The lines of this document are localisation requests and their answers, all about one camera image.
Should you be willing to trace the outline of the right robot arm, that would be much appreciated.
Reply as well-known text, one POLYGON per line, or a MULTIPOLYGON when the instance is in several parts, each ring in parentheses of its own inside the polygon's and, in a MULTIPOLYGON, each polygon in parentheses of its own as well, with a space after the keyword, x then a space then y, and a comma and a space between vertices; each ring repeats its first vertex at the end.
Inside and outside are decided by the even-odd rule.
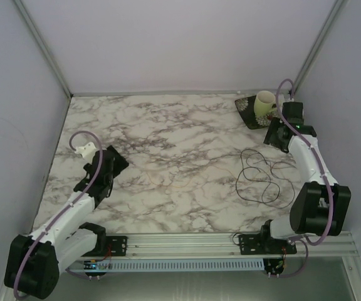
POLYGON ((271 121, 264 143, 291 154, 303 186, 288 216, 268 220, 260 229, 264 248, 305 239, 311 246, 342 230, 351 199, 349 187, 339 185, 328 170, 318 147, 317 133, 304 124, 303 104, 285 102, 281 116, 271 121))

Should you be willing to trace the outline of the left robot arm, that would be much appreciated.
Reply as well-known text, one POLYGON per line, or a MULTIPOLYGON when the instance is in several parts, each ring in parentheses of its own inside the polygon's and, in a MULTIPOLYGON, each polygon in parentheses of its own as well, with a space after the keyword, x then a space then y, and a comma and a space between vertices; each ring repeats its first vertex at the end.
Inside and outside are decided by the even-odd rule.
POLYGON ((117 150, 99 151, 92 143, 84 155, 86 176, 59 213, 29 235, 12 241, 4 285, 38 299, 48 297, 60 275, 83 255, 98 256, 105 249, 106 230, 84 219, 111 195, 113 180, 129 166, 117 150))

